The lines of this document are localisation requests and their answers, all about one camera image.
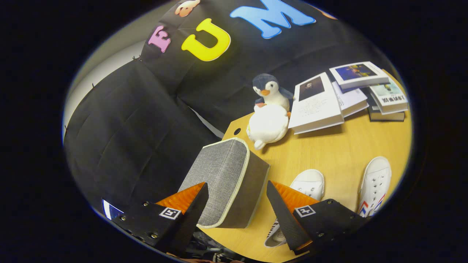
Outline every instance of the gray fabric box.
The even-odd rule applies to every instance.
[[[208,202],[199,228],[246,228],[265,189],[270,165],[244,140],[231,138],[202,148],[179,191],[208,183]]]

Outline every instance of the canvas shoe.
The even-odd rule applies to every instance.
[[[368,217],[377,212],[387,194],[391,177],[390,163],[385,157],[375,157],[369,162],[359,190],[360,201],[357,214]]]
[[[305,170],[297,175],[289,187],[320,201],[324,191],[323,174],[315,169]],[[278,219],[276,219],[268,232],[264,245],[267,248],[274,248],[284,244],[286,244],[286,238],[279,228]]]

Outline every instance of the table top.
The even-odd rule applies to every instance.
[[[390,162],[392,179],[387,197],[391,197],[406,169],[412,138],[409,110],[405,112],[404,122],[370,122],[367,110],[362,110],[345,118],[341,125],[298,135],[290,129],[280,141],[267,144],[259,151],[255,150],[254,143],[245,132],[252,115],[231,122],[223,140],[238,137],[246,141],[251,152],[271,165],[268,180],[290,185],[304,170],[321,171],[325,178],[323,199],[332,198],[350,210],[357,209],[359,184],[372,158],[384,156]],[[241,132],[234,135],[238,128]],[[228,249],[254,260],[281,263],[299,257],[289,250],[287,244],[276,248],[263,245],[276,219],[265,188],[247,228],[201,230]]]

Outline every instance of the stack of books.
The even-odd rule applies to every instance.
[[[288,128],[294,134],[344,123],[344,118],[368,109],[371,121],[403,121],[408,101],[393,78],[372,62],[330,69],[295,86]]]

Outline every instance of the photo on book cover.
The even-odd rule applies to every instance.
[[[308,99],[324,91],[322,78],[319,76],[299,86],[299,101]]]
[[[402,91],[393,84],[384,84],[373,86],[373,89],[377,96],[385,96],[385,95],[392,95],[392,94],[402,94]]]
[[[352,80],[362,77],[376,76],[377,73],[372,71],[364,64],[355,64],[350,66],[339,67],[335,69],[343,80]]]

